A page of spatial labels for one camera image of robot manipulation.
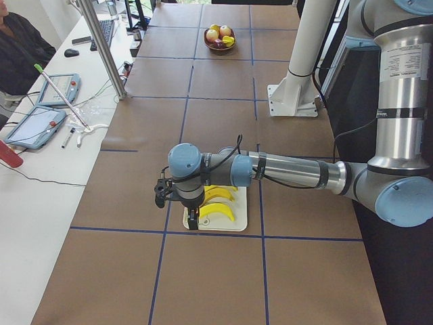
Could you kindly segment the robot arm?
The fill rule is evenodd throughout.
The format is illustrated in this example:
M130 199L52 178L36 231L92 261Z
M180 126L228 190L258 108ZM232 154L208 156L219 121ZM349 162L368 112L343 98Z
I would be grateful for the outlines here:
M239 146L203 153L182 143L168 153L154 188L156 205L180 202L195 230L204 215L206 186L248 187L268 179L290 188L330 190L402 228L429 221L431 165L422 141L432 79L432 2L351 1L344 44L378 54L375 146L368 161L330 163L244 152Z

